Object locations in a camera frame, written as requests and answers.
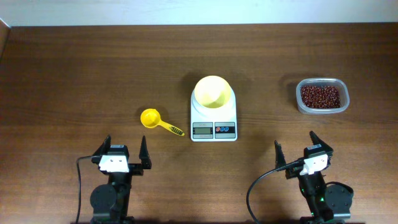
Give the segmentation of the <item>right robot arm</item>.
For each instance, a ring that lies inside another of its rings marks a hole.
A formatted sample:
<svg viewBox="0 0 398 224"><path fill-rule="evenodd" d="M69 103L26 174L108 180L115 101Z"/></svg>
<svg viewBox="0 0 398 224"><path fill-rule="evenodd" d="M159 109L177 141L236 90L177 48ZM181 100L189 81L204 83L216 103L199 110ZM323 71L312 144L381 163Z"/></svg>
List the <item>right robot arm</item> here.
<svg viewBox="0 0 398 224"><path fill-rule="evenodd" d="M303 150L303 157L286 163L282 146L275 141L275 168L284 171L286 179L298 179L298 186L311 215L300 223L344 223L351 217L354 190L340 182L325 182L322 171L330 167L333 148L313 131L312 145Z"/></svg>

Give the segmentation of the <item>yellow measuring scoop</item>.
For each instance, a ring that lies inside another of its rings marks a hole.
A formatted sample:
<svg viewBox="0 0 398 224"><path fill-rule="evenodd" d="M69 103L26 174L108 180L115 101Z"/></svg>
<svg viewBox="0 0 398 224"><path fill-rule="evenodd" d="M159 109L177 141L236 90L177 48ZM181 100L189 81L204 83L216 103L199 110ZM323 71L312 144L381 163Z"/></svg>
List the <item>yellow measuring scoop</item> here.
<svg viewBox="0 0 398 224"><path fill-rule="evenodd" d="M161 119L160 113L156 109L146 109L144 110L141 115L140 115L140 120L141 123L146 127L146 128L156 128L158 126L163 127L164 129L170 131L171 133L174 133L178 136L184 136L185 133L178 127L166 123Z"/></svg>

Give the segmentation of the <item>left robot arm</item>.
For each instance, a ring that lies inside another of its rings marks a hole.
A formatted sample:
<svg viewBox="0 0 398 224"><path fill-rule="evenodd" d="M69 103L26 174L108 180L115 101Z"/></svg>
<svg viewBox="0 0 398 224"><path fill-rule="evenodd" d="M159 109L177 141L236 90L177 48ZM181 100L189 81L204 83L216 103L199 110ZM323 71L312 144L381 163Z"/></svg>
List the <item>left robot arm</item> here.
<svg viewBox="0 0 398 224"><path fill-rule="evenodd" d="M139 159L140 163L130 163L128 147L123 144L111 144L110 135L93 153L92 163L108 177L108 182L99 185L91 193L90 203L93 208L91 223L135 222L134 217L127 214L132 178L142 176L145 170L152 168L145 137L141 140Z"/></svg>

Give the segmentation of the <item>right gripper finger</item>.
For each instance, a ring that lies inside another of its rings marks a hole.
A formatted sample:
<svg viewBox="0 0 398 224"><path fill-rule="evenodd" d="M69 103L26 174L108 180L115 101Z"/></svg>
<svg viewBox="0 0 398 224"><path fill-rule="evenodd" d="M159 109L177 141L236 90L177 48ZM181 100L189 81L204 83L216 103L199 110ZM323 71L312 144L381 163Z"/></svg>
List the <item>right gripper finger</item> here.
<svg viewBox="0 0 398 224"><path fill-rule="evenodd" d="M275 147L275 169L283 170L284 167L287 165L287 163L285 161L285 156L282 151L282 146L277 142L277 140L275 140L274 147Z"/></svg>
<svg viewBox="0 0 398 224"><path fill-rule="evenodd" d="M331 147L323 140L321 140L313 131L310 131L309 135L313 145L320 145L325 150L331 150Z"/></svg>

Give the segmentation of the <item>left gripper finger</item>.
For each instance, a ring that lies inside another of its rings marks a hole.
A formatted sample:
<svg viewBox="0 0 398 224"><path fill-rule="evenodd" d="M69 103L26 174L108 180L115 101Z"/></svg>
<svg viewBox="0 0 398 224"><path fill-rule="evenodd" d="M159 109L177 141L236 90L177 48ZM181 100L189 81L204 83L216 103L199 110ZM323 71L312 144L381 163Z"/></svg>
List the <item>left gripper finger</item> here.
<svg viewBox="0 0 398 224"><path fill-rule="evenodd" d="M146 137L142 137L140 151L139 151L139 159L141 160L141 165L143 169L151 169L152 161L150 159L149 151L147 149Z"/></svg>
<svg viewBox="0 0 398 224"><path fill-rule="evenodd" d="M111 146L111 135L107 135L100 147L93 153L93 156L102 156L109 151Z"/></svg>

